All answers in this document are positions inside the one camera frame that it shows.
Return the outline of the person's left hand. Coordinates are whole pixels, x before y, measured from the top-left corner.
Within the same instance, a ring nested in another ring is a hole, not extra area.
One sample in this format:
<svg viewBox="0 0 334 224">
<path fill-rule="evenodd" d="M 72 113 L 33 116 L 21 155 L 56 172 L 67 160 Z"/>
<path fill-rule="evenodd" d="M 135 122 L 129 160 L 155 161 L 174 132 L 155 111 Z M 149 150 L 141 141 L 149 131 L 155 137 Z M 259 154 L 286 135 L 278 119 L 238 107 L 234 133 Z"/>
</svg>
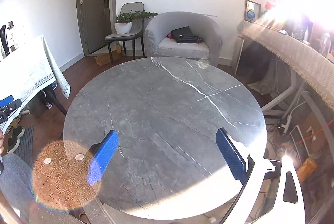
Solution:
<svg viewBox="0 0 334 224">
<path fill-rule="evenodd" d="M 2 130 L 0 130 L 0 155 L 2 155 L 4 151 L 4 136 Z"/>
</svg>

